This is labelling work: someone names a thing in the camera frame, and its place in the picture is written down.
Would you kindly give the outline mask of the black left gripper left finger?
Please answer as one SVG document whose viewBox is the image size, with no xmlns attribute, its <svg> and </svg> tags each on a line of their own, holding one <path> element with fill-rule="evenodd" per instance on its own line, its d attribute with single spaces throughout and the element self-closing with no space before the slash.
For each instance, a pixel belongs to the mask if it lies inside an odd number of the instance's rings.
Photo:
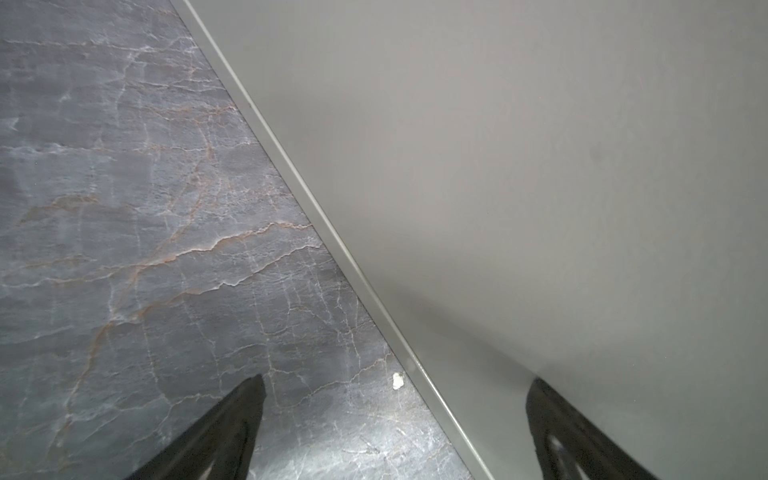
<svg viewBox="0 0 768 480">
<path fill-rule="evenodd" d="M 266 400 L 262 375 L 241 382 L 131 479 L 245 479 Z"/>
</svg>

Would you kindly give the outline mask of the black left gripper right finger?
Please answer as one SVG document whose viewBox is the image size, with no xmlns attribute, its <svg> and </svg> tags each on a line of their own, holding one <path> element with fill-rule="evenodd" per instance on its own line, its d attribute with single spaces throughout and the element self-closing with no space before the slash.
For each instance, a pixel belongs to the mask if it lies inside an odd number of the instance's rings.
<svg viewBox="0 0 768 480">
<path fill-rule="evenodd" d="M 540 378 L 528 390 L 526 415 L 546 480 L 655 477 Z"/>
</svg>

